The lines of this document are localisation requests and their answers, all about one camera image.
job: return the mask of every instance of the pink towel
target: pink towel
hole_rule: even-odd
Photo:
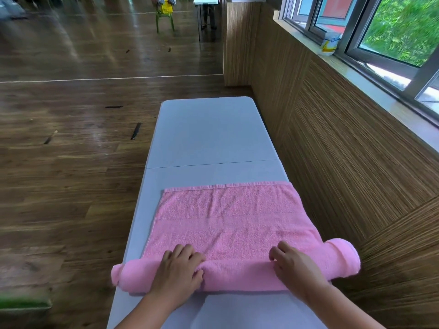
[[[358,273],[351,243],[323,243],[289,182],[165,189],[141,259],[115,265],[114,285],[129,293],[151,288],[165,250],[190,243],[206,255],[204,291],[279,291],[268,251],[280,240],[308,254],[326,279]]]

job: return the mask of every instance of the forearm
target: forearm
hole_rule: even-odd
[[[385,329],[332,285],[313,294],[307,304],[328,329]]]
[[[166,300],[148,293],[115,329],[160,329],[171,313]]]

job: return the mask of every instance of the white container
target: white container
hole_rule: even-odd
[[[338,41],[342,34],[339,32],[327,32],[323,38],[322,44],[320,46],[321,55],[332,55],[337,49]]]

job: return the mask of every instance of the wooden floor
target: wooden floor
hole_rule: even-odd
[[[150,1],[129,1],[0,23],[0,292],[53,302],[2,329],[105,328],[160,104],[252,95],[224,88],[220,32],[200,45],[191,4],[157,35]]]

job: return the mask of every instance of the hand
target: hand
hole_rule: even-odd
[[[175,246],[167,250],[157,269],[149,294],[163,302],[170,311],[180,307],[198,289],[203,281],[203,271],[194,271],[205,260],[201,253],[195,253],[191,245]]]
[[[274,260],[274,271],[280,281],[304,303],[322,289],[330,287],[319,267],[306,254],[281,241],[269,252],[270,260]]]

